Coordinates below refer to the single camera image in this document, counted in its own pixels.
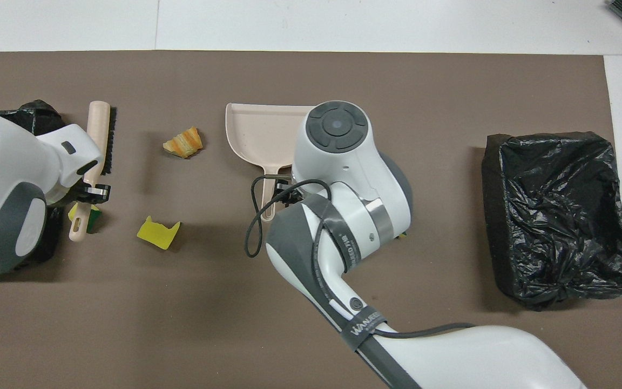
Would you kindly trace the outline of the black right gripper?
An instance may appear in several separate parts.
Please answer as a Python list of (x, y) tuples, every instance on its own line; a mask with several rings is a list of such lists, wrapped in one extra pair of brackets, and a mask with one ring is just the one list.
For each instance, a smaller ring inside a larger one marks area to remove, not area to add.
[(289, 187), (289, 185), (278, 185), (278, 196), (280, 197), (278, 199), (278, 202), (283, 204), (284, 207), (291, 206), (292, 204), (296, 204), (303, 200), (303, 195), (297, 188), (288, 191), (282, 196), (281, 193), (287, 190)]

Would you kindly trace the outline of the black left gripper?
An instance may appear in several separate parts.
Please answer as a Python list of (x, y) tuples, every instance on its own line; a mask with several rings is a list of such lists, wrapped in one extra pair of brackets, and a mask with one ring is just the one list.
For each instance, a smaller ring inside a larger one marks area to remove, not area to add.
[(81, 203), (99, 204), (101, 203), (101, 198), (110, 196), (110, 192), (110, 185), (81, 185), (76, 188), (76, 200)]

